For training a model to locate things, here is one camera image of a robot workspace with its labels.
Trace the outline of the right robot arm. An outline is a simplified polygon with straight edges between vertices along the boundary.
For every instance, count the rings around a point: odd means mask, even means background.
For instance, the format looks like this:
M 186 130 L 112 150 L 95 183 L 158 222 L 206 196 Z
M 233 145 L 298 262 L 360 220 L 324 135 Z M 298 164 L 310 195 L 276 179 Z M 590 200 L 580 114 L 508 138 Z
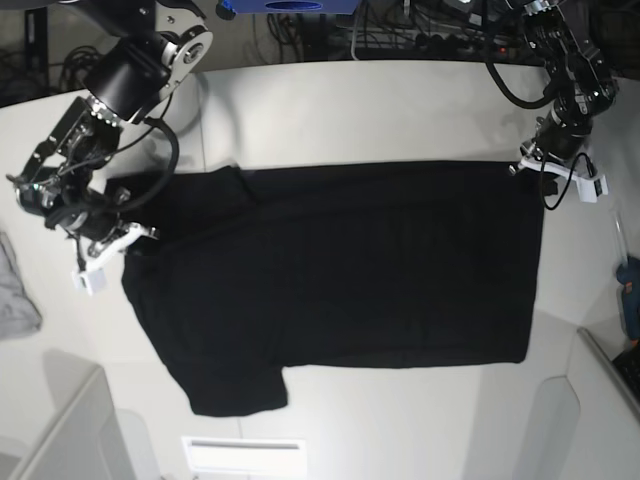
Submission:
M 192 1 L 70 1 L 117 44 L 92 67 L 77 97 L 21 173 L 10 177 L 21 208 L 74 238 L 108 245 L 134 230 L 122 219 L 167 184 L 179 159 L 176 134 L 150 112 L 169 99 L 212 44 L 205 15 Z M 171 145 L 165 172 L 136 198 L 90 189 L 94 171 L 123 152 L 124 124 L 144 123 Z

